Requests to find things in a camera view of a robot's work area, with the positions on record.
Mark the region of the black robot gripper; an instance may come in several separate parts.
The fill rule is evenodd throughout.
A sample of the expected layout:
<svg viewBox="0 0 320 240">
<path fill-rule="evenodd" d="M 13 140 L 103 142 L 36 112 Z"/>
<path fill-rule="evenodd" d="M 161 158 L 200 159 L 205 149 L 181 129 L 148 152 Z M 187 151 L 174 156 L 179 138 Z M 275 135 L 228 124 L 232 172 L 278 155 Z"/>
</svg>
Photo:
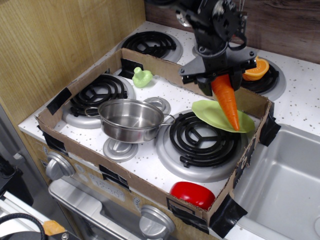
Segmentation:
<svg viewBox="0 0 320 240">
<path fill-rule="evenodd" d="M 199 53 L 188 64 L 181 67 L 179 75 L 184 84 L 195 83 L 206 96 L 213 96 L 211 82 L 218 76 L 229 75 L 234 91 L 241 87 L 246 70 L 256 67 L 257 53 L 249 47 L 232 50 L 229 47 L 219 56 L 200 55 Z"/>
</svg>

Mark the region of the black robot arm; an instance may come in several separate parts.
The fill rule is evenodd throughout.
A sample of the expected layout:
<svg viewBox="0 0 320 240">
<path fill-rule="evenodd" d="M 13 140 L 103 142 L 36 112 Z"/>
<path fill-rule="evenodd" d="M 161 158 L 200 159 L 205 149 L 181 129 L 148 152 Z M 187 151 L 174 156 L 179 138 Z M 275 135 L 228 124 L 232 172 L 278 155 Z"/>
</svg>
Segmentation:
<svg viewBox="0 0 320 240">
<path fill-rule="evenodd" d="M 179 70 L 182 82 L 194 82 L 206 96 L 211 83 L 228 75 L 237 91 L 246 70 L 256 64 L 256 52 L 247 47 L 246 18 L 230 0 L 149 0 L 148 4 L 175 11 L 177 19 L 192 27 L 195 59 Z"/>
</svg>

